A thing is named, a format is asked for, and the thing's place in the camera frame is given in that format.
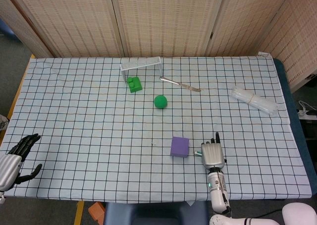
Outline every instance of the purple cube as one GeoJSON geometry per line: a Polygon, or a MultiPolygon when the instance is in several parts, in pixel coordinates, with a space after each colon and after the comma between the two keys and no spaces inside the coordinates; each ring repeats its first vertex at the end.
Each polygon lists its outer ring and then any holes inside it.
{"type": "Polygon", "coordinates": [[[187,157],[189,151],[189,139],[173,137],[170,147],[170,155],[173,157],[187,157]]]}

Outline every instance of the silver robotic hand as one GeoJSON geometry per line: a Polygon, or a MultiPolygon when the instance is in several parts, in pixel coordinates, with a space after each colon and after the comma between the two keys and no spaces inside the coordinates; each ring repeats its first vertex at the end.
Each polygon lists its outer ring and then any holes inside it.
{"type": "Polygon", "coordinates": [[[30,175],[20,176],[20,169],[28,156],[32,146],[41,136],[33,134],[22,138],[8,154],[0,156],[0,204],[5,201],[4,193],[11,189],[15,184],[33,179],[42,168],[42,164],[36,166],[30,175]]]}
{"type": "Polygon", "coordinates": [[[208,187],[211,195],[212,209],[217,214],[228,215],[231,212],[228,193],[224,176],[221,169],[224,167],[219,133],[216,133],[216,140],[202,143],[203,164],[209,170],[208,187]]]}

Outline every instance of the beige room divider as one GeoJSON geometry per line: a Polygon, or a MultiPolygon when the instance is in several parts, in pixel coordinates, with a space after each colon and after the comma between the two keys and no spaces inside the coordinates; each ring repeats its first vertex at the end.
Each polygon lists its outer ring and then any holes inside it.
{"type": "Polygon", "coordinates": [[[284,63],[291,91],[307,83],[317,74],[317,0],[286,0],[258,49],[284,63]]]}
{"type": "Polygon", "coordinates": [[[293,91],[317,69],[316,0],[4,0],[1,5],[0,17],[36,57],[265,51],[283,61],[293,91]]]}

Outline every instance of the clear plastic bag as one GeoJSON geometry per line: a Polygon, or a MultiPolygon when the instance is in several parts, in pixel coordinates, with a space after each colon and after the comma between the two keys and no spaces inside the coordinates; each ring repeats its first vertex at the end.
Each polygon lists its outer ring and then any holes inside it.
{"type": "Polygon", "coordinates": [[[278,110],[275,102],[269,101],[264,97],[253,94],[252,92],[241,89],[237,86],[232,88],[230,96],[268,113],[269,115],[276,114],[278,110]]]}

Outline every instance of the knife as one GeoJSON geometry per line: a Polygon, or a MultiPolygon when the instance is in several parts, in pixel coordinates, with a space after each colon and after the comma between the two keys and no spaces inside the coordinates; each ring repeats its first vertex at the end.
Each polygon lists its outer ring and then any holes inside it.
{"type": "Polygon", "coordinates": [[[195,88],[195,87],[192,87],[192,86],[190,86],[190,85],[185,85],[185,84],[182,84],[182,83],[180,83],[180,82],[172,81],[172,80],[167,79],[167,78],[165,78],[165,77],[163,77],[163,76],[161,76],[159,79],[162,80],[162,81],[166,81],[166,82],[173,83],[173,84],[175,84],[175,85],[179,85],[179,86],[181,86],[181,87],[183,87],[183,88],[185,88],[185,89],[187,89],[187,90],[191,90],[191,91],[195,91],[195,92],[201,92],[201,89],[197,89],[197,88],[195,88]]]}

